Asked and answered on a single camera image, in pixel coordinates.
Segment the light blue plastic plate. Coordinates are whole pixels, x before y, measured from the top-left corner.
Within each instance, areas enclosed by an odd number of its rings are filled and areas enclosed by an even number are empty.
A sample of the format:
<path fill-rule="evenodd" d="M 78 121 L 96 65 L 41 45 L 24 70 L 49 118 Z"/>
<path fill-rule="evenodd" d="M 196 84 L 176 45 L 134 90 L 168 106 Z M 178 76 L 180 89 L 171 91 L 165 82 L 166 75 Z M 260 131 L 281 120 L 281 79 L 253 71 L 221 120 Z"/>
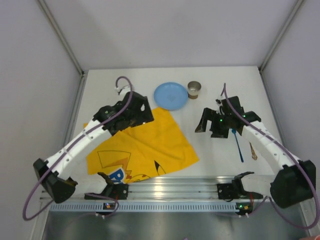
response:
<path fill-rule="evenodd" d="M 176 82 L 160 84 L 153 93 L 158 107 L 168 111 L 181 109 L 188 101 L 188 92 L 184 86 Z"/>

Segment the yellow printed cloth mat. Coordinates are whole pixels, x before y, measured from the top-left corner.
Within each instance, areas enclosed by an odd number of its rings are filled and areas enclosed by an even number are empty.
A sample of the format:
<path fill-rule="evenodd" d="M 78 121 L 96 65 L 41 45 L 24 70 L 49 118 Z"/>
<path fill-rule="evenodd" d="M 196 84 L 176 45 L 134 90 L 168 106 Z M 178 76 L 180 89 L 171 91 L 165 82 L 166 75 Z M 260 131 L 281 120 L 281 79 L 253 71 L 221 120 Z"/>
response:
<path fill-rule="evenodd" d="M 152 110 L 152 122 L 117 132 L 86 158 L 89 175 L 104 173 L 130 184 L 183 170 L 199 158 L 168 110 Z"/>

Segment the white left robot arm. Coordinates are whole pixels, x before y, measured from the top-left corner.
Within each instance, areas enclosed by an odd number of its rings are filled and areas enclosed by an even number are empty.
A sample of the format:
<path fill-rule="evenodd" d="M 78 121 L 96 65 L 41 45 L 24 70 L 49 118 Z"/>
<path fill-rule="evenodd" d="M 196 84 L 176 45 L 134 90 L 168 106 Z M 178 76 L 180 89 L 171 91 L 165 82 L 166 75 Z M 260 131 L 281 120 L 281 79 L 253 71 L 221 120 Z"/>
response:
<path fill-rule="evenodd" d="M 37 159 L 33 163 L 36 176 L 56 204 L 65 202 L 73 195 L 109 193 L 112 183 L 105 173 L 74 180 L 71 178 L 72 171 L 117 132 L 153 120 L 148 98 L 134 91 L 128 92 L 115 105 L 101 107 L 87 126 L 56 154 L 46 160 Z"/>

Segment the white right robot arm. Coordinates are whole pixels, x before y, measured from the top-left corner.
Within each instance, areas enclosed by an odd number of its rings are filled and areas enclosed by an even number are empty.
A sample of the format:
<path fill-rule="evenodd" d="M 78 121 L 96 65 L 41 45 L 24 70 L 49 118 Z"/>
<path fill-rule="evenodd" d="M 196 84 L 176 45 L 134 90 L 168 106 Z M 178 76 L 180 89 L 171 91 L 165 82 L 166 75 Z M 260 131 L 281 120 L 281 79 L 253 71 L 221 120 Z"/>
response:
<path fill-rule="evenodd" d="M 310 160 L 302 161 L 284 147 L 267 130 L 261 118 L 253 111 L 245 111 L 238 96 L 217 99 L 217 110 L 203 109 L 196 133 L 206 131 L 211 122 L 212 138 L 226 139 L 234 129 L 260 153 L 272 169 L 272 176 L 247 171 L 232 180 L 240 196 L 257 193 L 273 199 L 282 209 L 311 199 L 316 186 L 316 167 Z"/>

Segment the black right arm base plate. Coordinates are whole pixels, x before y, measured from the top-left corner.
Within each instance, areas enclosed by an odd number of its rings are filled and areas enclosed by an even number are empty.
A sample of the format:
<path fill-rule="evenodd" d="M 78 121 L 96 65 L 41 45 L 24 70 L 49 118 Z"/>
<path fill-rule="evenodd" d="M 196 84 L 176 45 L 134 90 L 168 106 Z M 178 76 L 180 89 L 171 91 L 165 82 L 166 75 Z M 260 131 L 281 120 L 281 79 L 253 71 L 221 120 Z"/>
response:
<path fill-rule="evenodd" d="M 242 191 L 232 183 L 218 183 L 216 187 L 219 200 L 231 202 L 238 199 L 248 200 L 250 198 L 248 193 Z"/>

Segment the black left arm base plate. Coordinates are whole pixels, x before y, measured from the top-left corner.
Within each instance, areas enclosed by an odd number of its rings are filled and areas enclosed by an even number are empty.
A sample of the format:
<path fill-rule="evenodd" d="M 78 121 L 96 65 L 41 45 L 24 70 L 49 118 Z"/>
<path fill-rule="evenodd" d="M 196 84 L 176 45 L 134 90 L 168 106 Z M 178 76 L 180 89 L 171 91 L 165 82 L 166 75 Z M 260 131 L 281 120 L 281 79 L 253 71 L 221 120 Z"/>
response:
<path fill-rule="evenodd" d="M 126 200 L 129 194 L 128 184 L 113 184 L 107 185 L 102 193 L 86 193 L 84 195 L 85 200 L 106 200 L 111 198 L 114 200 Z"/>

